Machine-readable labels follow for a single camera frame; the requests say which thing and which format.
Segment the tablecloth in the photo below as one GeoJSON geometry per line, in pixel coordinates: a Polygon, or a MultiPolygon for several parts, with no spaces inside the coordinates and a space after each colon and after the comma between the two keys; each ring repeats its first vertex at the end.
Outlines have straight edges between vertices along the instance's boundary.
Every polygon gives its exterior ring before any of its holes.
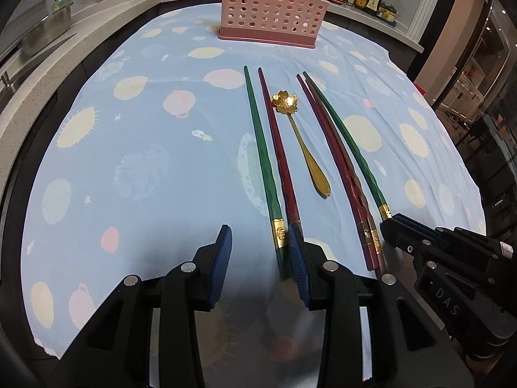
{"type": "MultiPolygon", "coordinates": [[[[243,66],[278,194],[257,68],[271,93],[298,94],[294,119],[332,187],[328,199],[316,193],[289,121],[278,114],[304,235],[354,273],[373,277],[297,73],[309,72],[324,90],[393,213],[483,233],[479,190],[445,128],[381,46],[326,22],[316,49],[222,41],[220,13],[220,4],[199,5],[153,19],[79,92],[30,195],[21,256],[27,317],[36,342],[60,357],[124,276],[165,275],[228,224],[233,251],[221,301],[196,316],[207,386],[315,386],[324,312],[308,312],[293,282],[279,282],[243,66]]],[[[365,377],[368,352],[365,336],[365,377]]]]}

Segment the pink basket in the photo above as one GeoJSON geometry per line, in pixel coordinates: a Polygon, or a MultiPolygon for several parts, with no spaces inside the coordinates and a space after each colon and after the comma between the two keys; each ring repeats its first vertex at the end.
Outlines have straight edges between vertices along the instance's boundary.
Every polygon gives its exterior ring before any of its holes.
{"type": "Polygon", "coordinates": [[[222,0],[220,39],[314,48],[324,0],[222,0]]]}

